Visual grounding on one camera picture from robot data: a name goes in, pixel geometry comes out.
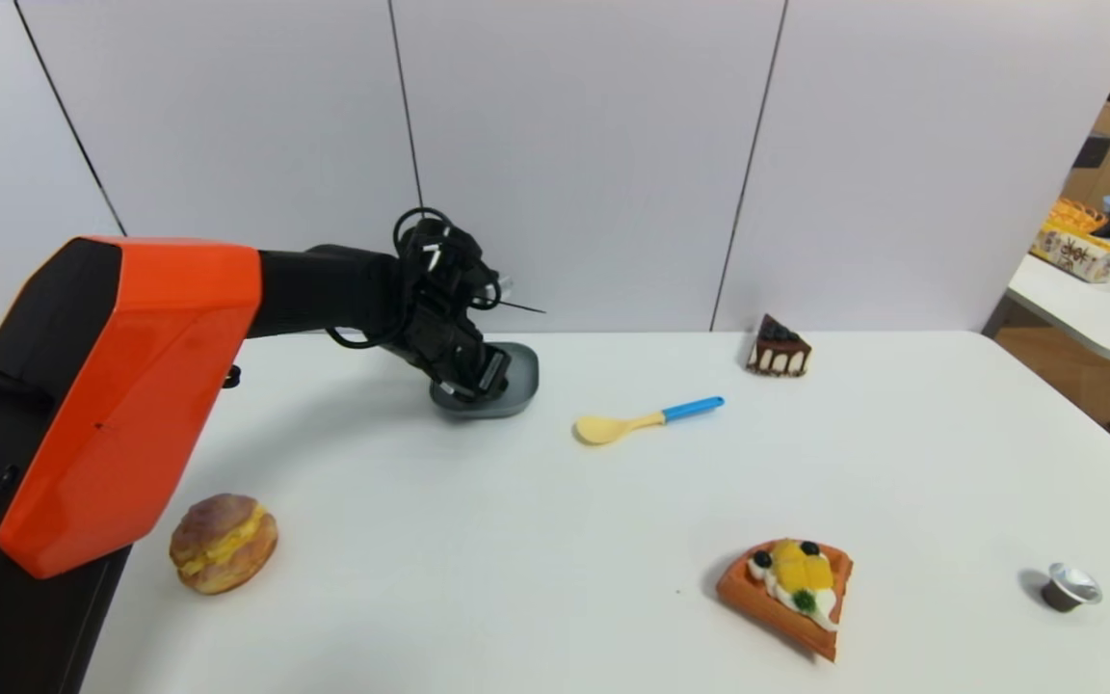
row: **basket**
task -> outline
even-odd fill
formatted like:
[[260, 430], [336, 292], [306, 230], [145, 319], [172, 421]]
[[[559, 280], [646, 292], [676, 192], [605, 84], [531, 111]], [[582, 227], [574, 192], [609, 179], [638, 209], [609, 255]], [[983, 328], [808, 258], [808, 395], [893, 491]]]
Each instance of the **basket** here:
[[1107, 215], [1102, 212], [1088, 208], [1082, 202], [1061, 198], [1052, 205], [1052, 211], [1048, 212], [1043, 229], [1071, 233], [1073, 237], [1090, 237], [1106, 223]]

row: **yellow spoon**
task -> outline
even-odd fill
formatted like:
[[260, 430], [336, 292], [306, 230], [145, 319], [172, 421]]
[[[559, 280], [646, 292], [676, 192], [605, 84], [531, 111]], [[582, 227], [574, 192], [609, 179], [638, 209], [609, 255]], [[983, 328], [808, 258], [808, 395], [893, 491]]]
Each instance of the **yellow spoon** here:
[[690, 414], [708, 412], [726, 403], [723, 399], [697, 400], [696, 403], [674, 405], [659, 413], [647, 414], [634, 420], [616, 420], [612, 418], [581, 418], [576, 421], [576, 435], [582, 443], [599, 445], [619, 441], [636, 429], [657, 426], [660, 423], [690, 416]]

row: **bread roll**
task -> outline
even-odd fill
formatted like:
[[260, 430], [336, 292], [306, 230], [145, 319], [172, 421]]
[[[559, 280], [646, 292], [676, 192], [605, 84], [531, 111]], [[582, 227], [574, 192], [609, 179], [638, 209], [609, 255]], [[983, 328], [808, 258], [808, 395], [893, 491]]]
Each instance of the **bread roll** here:
[[273, 556], [276, 519], [259, 501], [218, 493], [191, 506], [171, 535], [178, 580], [204, 595], [246, 583]]

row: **black robot arm segment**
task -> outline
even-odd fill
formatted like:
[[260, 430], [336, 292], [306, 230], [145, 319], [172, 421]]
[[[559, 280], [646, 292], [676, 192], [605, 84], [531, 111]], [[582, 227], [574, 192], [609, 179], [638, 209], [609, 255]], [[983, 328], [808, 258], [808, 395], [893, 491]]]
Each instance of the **black robot arm segment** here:
[[383, 333], [401, 318], [397, 270], [391, 255], [343, 245], [260, 251], [260, 311], [246, 338], [335, 325]]
[[[414, 215], [430, 217], [402, 233]], [[485, 343], [467, 316], [500, 299], [498, 273], [482, 262], [481, 247], [428, 208], [401, 215], [392, 243], [396, 257], [344, 245], [260, 251], [263, 298], [246, 338], [322, 329], [344, 348], [400, 355], [466, 403], [497, 399], [511, 356]], [[365, 340], [339, 328], [361, 330]]]

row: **toy food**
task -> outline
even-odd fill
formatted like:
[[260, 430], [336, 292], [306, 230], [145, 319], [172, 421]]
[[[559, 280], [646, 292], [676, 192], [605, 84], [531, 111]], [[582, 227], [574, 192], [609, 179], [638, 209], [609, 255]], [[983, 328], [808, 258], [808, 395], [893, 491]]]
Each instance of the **toy food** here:
[[246, 583], [273, 556], [276, 519], [259, 501], [218, 493], [191, 506], [171, 535], [178, 580], [206, 595]]
[[736, 559], [718, 580], [718, 597], [834, 661], [837, 620], [855, 562], [827, 544], [775, 540]]
[[763, 375], [803, 375], [811, 348], [799, 334], [765, 313], [761, 330], [756, 335], [753, 352], [748, 355], [748, 370]]

